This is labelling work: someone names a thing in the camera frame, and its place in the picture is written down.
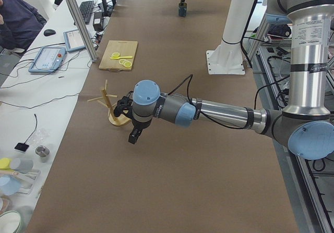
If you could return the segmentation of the black keyboard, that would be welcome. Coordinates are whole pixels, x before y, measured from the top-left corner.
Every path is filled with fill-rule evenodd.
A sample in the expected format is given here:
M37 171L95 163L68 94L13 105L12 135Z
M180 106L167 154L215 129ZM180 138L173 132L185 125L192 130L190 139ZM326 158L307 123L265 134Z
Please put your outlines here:
M96 3L93 0L84 1L80 4L79 10L85 24L89 24L91 15L93 14L95 7Z

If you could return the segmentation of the dark blue mug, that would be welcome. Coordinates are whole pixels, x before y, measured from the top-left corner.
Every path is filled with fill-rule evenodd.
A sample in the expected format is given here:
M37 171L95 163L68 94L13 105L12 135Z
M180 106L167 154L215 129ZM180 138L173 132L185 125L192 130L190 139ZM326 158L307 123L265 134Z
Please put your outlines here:
M180 17L186 17L187 15L187 4L186 3L178 4L178 15Z

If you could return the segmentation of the near blue teach pendant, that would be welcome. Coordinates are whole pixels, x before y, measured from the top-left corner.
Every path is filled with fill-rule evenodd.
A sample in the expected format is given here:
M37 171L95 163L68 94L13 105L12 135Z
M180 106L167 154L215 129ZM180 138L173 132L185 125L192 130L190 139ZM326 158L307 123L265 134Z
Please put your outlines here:
M42 47L31 63L30 73L52 73L57 70L66 55L64 47Z

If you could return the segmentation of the wooden cup storage rack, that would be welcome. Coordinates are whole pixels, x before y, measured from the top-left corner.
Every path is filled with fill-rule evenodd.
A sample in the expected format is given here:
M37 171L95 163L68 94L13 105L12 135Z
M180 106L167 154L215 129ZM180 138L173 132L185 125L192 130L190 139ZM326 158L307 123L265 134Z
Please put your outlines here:
M125 115L121 114L120 116L116 117L114 115L114 111L116 108L117 104L112 105L110 98L117 98L117 95L113 95L113 94L108 94L108 80L105 80L105 85L104 87L100 88L100 92L102 93L101 97L95 97L93 99L89 99L87 100L87 102L98 102L99 104L101 104L102 106L106 107L108 109L108 119L109 122L117 127L120 126L124 126L126 124L128 124L129 122L131 122L130 118L127 118Z

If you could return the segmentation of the far blue teach pendant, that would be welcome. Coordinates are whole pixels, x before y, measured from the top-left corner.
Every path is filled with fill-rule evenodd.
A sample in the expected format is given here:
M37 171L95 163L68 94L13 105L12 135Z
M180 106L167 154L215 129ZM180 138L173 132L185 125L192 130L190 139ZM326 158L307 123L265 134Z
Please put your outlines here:
M71 53L86 48L78 29L63 32L66 51Z

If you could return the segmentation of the white pedestal column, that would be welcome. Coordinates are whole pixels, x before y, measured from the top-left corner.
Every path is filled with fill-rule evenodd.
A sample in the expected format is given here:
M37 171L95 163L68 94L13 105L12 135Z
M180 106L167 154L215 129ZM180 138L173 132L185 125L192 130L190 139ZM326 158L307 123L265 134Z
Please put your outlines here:
M220 45L206 51L210 75L243 75L242 38L257 0L231 0Z

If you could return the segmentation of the yellow cup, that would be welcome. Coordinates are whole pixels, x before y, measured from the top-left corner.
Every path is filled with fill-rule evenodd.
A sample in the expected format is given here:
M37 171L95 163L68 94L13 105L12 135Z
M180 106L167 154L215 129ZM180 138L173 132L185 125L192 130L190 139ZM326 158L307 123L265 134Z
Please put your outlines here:
M10 158L1 158L0 159L0 169L10 169Z

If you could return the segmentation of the small black square device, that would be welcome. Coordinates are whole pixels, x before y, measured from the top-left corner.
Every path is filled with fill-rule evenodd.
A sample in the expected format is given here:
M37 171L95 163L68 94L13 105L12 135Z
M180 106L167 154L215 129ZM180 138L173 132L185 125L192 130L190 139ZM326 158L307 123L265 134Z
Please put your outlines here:
M25 153L27 151L27 149L29 148L29 145L26 144L26 143L21 143L21 142L18 142L16 144L16 146L14 147L15 150L19 151L19 152L23 152Z

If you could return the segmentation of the light blue cup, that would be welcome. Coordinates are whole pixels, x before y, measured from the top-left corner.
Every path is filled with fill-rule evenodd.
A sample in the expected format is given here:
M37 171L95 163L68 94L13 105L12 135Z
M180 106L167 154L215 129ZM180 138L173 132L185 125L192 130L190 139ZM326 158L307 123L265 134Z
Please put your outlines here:
M12 195L19 191L21 183L13 176L1 176L1 191L4 195Z

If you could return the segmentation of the small metal cup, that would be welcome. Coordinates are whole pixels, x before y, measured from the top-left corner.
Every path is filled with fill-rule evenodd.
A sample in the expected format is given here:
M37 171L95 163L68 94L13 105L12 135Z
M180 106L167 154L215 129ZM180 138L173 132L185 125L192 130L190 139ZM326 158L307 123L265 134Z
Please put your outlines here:
M35 149L35 153L39 157L39 160L42 163L46 163L50 156L50 150L43 145L37 146Z

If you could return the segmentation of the green rimmed bowl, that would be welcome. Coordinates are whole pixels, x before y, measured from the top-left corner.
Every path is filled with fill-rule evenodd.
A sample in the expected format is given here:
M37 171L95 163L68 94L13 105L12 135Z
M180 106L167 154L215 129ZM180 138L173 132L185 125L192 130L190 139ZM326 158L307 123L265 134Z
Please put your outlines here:
M1 215L1 233L18 233L22 231L22 216L17 211L7 211Z

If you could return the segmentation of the yellow plastic knife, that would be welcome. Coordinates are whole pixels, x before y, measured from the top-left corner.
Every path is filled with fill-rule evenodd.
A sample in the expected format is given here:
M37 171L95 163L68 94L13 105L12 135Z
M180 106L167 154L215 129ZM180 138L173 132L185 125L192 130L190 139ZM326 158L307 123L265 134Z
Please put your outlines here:
M133 58L133 56L112 56L110 57L110 59L114 59L114 60L117 60L117 59L131 59Z

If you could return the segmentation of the black computer mouse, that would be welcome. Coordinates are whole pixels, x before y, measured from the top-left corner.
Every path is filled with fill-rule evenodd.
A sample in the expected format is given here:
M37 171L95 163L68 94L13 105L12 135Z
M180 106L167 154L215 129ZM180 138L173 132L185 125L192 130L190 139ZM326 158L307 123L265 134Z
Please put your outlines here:
M44 35L44 36L52 36L52 35L55 35L55 34L56 34L56 31L53 30L53 29L46 29L46 30L44 30L44 32L43 32L43 35Z

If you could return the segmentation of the blue teach pendant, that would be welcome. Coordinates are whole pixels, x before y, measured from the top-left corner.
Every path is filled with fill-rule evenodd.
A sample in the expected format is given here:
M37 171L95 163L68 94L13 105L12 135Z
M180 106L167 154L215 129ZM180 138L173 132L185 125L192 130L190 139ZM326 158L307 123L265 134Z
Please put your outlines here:
M30 73L52 73L57 70L66 55L64 47L42 47L31 63Z
M66 51L71 53L86 48L78 29L63 32Z

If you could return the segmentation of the overlapping lemon slices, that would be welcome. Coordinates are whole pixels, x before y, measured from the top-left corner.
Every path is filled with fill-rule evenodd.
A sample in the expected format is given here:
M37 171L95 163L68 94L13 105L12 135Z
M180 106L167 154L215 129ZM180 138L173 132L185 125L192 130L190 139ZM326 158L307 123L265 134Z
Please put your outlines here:
M121 64L122 66L124 66L125 68L131 68L132 67L132 62L126 59L120 59L118 61L119 64Z

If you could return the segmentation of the single lemon slice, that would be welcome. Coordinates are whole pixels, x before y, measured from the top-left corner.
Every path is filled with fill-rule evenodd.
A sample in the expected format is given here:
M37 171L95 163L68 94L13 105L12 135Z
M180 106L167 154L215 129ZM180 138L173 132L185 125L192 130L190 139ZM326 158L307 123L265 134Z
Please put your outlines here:
M118 58L119 56L120 56L120 53L119 53L119 52L114 52L114 53L112 53L111 58L112 58L112 59L115 59L115 58Z

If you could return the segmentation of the black power adapter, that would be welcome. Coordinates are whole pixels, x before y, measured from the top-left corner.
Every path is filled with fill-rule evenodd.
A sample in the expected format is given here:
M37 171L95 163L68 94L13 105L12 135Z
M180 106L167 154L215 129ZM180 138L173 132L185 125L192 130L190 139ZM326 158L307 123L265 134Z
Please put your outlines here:
M102 31L104 26L104 17L102 12L95 12L93 16L93 28L95 31Z

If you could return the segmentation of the wooden cutting board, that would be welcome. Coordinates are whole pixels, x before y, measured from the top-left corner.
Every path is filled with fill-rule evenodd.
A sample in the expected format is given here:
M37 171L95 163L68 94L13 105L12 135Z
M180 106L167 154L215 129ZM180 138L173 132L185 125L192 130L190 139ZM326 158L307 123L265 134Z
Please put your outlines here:
M131 71L137 46L137 41L110 40L99 64L99 69L110 71Z

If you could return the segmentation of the grey cup lying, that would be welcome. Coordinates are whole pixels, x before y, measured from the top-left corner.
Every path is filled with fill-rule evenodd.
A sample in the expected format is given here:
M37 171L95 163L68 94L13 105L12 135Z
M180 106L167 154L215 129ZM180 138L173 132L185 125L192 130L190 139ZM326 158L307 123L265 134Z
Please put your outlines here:
M26 158L13 158L10 168L20 173L28 173L33 169L33 160Z

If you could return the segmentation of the person in dark sweater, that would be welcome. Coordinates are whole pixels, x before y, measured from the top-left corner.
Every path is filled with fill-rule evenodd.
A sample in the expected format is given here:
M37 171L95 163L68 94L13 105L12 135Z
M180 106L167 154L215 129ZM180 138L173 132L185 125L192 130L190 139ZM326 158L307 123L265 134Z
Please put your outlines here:
M1 0L1 47L27 50L46 23L24 0Z

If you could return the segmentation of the aluminium frame post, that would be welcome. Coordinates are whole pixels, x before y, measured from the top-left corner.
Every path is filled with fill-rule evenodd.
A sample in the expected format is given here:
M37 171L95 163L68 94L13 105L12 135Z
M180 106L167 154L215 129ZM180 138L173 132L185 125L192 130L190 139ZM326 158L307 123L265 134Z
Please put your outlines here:
M77 5L76 0L66 0L67 6L69 8L69 11L76 23L76 26L79 30L79 33L81 35L81 38L83 40L83 43L86 47L86 50L89 53L89 56L91 58L91 61L94 63L97 60L97 54L94 49L94 46L92 45L90 35L88 33L88 30L86 28L86 25L84 23L83 17L81 15L81 12L79 10L79 7Z

